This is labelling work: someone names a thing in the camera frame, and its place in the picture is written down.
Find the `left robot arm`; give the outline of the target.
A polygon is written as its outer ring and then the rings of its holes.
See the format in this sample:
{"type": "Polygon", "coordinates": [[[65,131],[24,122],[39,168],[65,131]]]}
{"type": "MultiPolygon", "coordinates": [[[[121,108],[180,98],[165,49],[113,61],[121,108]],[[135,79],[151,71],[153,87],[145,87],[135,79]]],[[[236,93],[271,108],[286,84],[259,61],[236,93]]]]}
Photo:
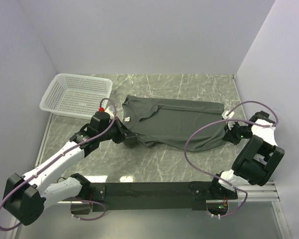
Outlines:
{"type": "Polygon", "coordinates": [[[52,157],[31,171],[19,176],[12,174],[6,181],[1,207],[20,224],[28,226],[48,207],[67,198],[84,200],[90,193],[90,182],[80,174],[57,183],[61,173],[86,158],[103,141],[118,144],[136,138],[118,117],[96,112],[89,123],[74,133],[52,157]]]}

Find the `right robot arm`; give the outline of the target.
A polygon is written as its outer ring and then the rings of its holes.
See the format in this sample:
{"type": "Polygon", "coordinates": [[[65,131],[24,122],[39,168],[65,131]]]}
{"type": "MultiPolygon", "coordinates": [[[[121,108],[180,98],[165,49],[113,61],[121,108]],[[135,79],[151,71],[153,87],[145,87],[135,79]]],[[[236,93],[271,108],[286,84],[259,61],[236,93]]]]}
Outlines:
{"type": "Polygon", "coordinates": [[[275,122],[269,116],[264,111],[255,113],[249,121],[257,125],[239,125],[238,122],[226,124],[225,141],[234,145],[243,139],[248,142],[231,169],[217,174],[221,179],[213,178],[209,186],[211,197],[225,198],[233,195],[236,187],[245,184],[263,186],[268,182],[285,154],[275,141],[275,122]]]}

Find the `dark grey t shirt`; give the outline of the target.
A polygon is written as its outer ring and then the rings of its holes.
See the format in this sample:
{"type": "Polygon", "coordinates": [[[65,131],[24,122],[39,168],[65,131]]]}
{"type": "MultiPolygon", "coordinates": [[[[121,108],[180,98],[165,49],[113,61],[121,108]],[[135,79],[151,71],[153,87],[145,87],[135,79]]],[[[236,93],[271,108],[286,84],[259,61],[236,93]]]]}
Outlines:
{"type": "Polygon", "coordinates": [[[203,152],[226,143],[221,103],[127,95],[122,107],[124,125],[146,147],[165,144],[203,152]]]}

